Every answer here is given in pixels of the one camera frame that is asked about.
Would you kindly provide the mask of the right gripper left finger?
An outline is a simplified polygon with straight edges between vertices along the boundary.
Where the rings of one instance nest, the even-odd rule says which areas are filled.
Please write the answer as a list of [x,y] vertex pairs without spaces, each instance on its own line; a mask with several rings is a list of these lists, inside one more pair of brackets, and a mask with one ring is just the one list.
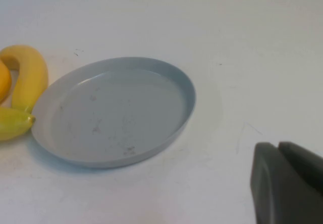
[[322,223],[322,195],[297,174],[278,146],[255,145],[250,189],[257,223]]

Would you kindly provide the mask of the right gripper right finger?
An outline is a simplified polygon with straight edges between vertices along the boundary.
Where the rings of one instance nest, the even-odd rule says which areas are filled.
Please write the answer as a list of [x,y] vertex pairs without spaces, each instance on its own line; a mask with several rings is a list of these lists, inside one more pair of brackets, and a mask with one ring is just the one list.
[[297,174],[322,195],[322,157],[293,142],[280,142],[278,149]]

